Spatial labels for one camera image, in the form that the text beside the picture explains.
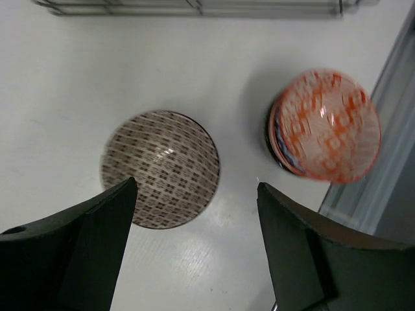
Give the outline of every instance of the orange bowl exterior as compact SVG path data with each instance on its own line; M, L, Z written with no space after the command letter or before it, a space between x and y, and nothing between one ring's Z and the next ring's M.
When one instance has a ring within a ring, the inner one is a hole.
M293 174L300 176L300 177L306 177L306 175L298 170L296 167L292 166L284 157L284 155L281 153L281 150L279 149L276 135L275 135L275 118L276 118L276 110L277 107L280 105L278 98L273 103L270 117L268 120L268 136L270 140L270 144L272 147L272 150L274 151L275 155L279 159L279 161L287 168L289 169Z
M284 91L281 135L307 174L334 183L360 179L381 144L376 108L365 90L331 69L300 75Z

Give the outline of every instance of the metal bar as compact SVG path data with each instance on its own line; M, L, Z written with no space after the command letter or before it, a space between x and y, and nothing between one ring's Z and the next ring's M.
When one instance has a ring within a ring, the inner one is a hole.
M301 1L292 2L288 0L101 0L101 2L83 3L82 1L59 1L59 0L32 0L40 6L51 9L54 14L61 16L81 15L201 15L201 16L229 16L229 17L333 17L341 16L347 8L356 7L356 3L343 0L324 1ZM192 12L177 12L177 8L190 8Z

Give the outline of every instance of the ceramic bowl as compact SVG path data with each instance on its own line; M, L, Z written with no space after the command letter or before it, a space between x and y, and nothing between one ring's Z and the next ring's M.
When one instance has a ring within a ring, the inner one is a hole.
M199 215L215 194L219 172L209 134L172 111L152 111L126 121L108 141L101 164L105 189L135 177L133 223L151 229L177 227Z
M363 177L381 144L376 108L365 90L346 75L313 69L283 93L281 136L306 174L334 183Z

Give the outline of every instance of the gray wall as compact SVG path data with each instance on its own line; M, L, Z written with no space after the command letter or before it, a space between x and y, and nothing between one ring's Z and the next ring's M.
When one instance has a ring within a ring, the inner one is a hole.
M415 147L412 147L375 235L415 244Z

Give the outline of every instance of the white table surface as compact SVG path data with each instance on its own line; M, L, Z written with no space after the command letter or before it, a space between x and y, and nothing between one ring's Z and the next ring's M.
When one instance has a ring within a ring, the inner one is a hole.
M0 2L0 231L101 190L99 159L124 120L171 109L219 150L217 194L167 231L133 225L112 310L267 311L274 302L256 207L266 181L318 210L328 183L296 178L263 150L270 99L310 67L374 88L412 0L341 20L59 18Z

